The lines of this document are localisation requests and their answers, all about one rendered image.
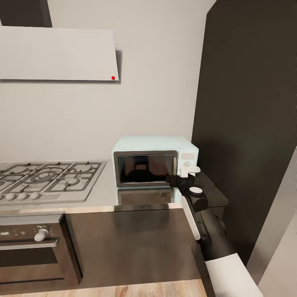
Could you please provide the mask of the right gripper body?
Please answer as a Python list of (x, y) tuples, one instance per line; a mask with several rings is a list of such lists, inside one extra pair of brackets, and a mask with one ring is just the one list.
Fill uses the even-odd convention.
[(180, 186), (182, 183), (190, 182), (191, 184), (194, 184), (195, 177), (193, 175), (189, 175), (188, 178), (182, 178), (179, 175), (170, 175), (169, 182), (170, 182), (170, 187), (178, 187), (180, 191)]

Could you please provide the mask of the microwave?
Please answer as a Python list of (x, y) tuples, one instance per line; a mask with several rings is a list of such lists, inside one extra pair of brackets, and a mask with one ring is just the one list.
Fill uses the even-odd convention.
[(115, 187), (170, 186), (166, 174), (179, 175), (181, 167), (196, 167), (198, 151), (181, 135), (121, 136), (112, 150)]

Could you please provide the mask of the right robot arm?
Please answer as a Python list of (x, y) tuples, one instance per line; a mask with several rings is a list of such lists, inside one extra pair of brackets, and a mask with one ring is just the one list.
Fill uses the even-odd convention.
[(203, 190), (194, 184), (197, 167), (181, 167), (179, 175), (166, 174), (170, 187), (178, 187), (189, 225), (200, 244), (216, 297), (264, 297), (234, 246), (226, 236), (226, 226), (212, 209)]

